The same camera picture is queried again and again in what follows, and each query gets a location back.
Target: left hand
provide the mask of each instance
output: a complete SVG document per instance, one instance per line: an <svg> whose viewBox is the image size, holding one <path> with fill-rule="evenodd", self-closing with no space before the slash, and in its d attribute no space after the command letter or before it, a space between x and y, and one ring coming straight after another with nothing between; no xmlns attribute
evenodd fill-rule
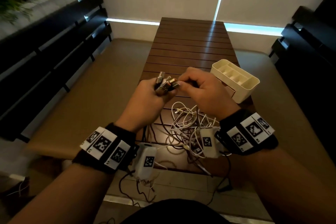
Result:
<svg viewBox="0 0 336 224"><path fill-rule="evenodd" d="M177 90L159 97L154 91L155 81L156 78L153 78L139 83L124 112L115 122L116 126L137 133L157 119L164 105L176 95Z"/></svg>

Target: black wristband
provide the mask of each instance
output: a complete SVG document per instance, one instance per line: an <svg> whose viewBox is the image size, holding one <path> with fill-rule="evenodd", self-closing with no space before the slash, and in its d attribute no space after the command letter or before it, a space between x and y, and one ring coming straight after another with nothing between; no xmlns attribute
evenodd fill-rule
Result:
<svg viewBox="0 0 336 224"><path fill-rule="evenodd" d="M244 127L241 123L251 119L251 123ZM248 110L240 109L229 117L221 120L220 131L215 134L216 138L229 150L229 152L239 155L249 155L262 149L274 149L278 146L278 140L270 133L274 130L257 113L251 113ZM253 126L258 133L251 133L247 130ZM258 135L263 133L263 140L258 139Z"/></svg>
<svg viewBox="0 0 336 224"><path fill-rule="evenodd" d="M99 159L89 154L90 152L89 149L92 145L95 144L95 142L99 140L99 137L102 137L102 134L100 134L98 138L96 138L94 141L91 142L90 147L87 147L86 150L82 149L73 159L73 163L79 163L84 166L92 167L96 170L105 172L107 174L113 174L117 171L117 169L125 170L128 167L132 159L135 157L135 154L138 149L138 146L135 145L136 134L130 131L127 131L123 128L117 127L113 123L110 123L109 125L107 125L105 129L110 131L117 138L115 138L115 140L112 141L112 143L107 147L107 149L104 150L103 154L99 157ZM129 150L125 151L121 149L120 147L118 147L120 143L123 143L123 144L126 143L127 145L129 145L130 146ZM111 161L117 161L117 158L118 158L117 154L116 154L116 157L112 158L115 155L114 153L116 152L115 150L119 151L119 154L122 155L122 160L119 162L118 168L114 169L114 168L109 167L106 164L108 163L108 160L111 160L111 159L112 159Z"/></svg>

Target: right hand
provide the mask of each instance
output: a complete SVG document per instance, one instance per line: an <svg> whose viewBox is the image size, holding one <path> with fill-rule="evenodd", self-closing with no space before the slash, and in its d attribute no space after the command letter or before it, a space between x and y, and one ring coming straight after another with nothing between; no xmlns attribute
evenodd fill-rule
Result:
<svg viewBox="0 0 336 224"><path fill-rule="evenodd" d="M178 80L179 90L186 92L202 112L215 116L217 120L222 120L240 109L221 81L211 73L188 67ZM199 88L191 86L187 81L197 82Z"/></svg>

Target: desk organizer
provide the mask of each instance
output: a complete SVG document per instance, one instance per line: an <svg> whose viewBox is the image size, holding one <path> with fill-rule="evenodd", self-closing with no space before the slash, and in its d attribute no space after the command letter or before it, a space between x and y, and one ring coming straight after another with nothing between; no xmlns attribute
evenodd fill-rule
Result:
<svg viewBox="0 0 336 224"><path fill-rule="evenodd" d="M257 77L226 59L213 63L211 73L235 91L232 99L238 104L243 102L260 82Z"/></svg>

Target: white organizer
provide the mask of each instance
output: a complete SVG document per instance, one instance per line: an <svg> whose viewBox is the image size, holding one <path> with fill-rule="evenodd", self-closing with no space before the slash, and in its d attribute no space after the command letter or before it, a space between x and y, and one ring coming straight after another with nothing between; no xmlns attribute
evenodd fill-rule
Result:
<svg viewBox="0 0 336 224"><path fill-rule="evenodd" d="M260 82L257 77L226 59L213 63L211 73L235 91L232 99L238 104L243 102Z"/></svg>

